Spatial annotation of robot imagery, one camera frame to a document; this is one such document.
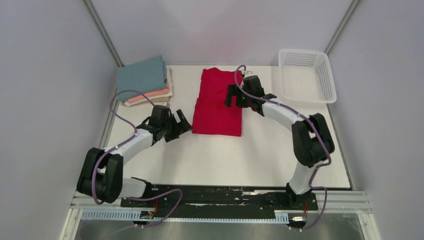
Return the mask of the red t shirt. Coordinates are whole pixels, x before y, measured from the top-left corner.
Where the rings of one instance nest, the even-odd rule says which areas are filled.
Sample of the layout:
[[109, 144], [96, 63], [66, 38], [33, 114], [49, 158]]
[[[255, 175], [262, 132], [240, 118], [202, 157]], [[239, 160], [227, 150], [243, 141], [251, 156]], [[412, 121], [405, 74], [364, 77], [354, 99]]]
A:
[[239, 72], [216, 67], [204, 69], [195, 103], [192, 132], [200, 135], [242, 135], [242, 109], [227, 107], [225, 100], [229, 85], [242, 82]]

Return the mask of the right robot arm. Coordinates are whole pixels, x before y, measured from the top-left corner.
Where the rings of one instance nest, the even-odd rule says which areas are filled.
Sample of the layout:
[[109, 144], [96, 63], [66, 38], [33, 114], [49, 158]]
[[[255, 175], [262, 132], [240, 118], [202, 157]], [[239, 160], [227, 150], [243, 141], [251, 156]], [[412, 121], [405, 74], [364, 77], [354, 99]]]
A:
[[335, 150], [325, 117], [320, 113], [304, 115], [274, 94], [265, 94], [256, 75], [245, 77], [241, 84], [228, 85], [224, 104], [250, 108], [291, 131], [297, 164], [286, 185], [285, 201], [292, 209], [301, 207], [312, 193], [311, 184], [316, 171], [331, 163], [330, 154]]

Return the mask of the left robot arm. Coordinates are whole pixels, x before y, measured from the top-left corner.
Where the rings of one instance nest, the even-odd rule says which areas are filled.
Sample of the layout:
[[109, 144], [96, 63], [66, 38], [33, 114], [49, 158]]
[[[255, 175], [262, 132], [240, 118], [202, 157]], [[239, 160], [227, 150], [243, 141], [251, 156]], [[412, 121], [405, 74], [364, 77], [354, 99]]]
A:
[[125, 178], [125, 164], [157, 142], [176, 140], [193, 129], [182, 110], [172, 113], [165, 105], [155, 105], [140, 125], [131, 126], [133, 132], [121, 143], [93, 147], [86, 154], [76, 190], [92, 197], [98, 205], [130, 198], [141, 207], [149, 206], [153, 201], [153, 193], [147, 190], [151, 183], [136, 177]]

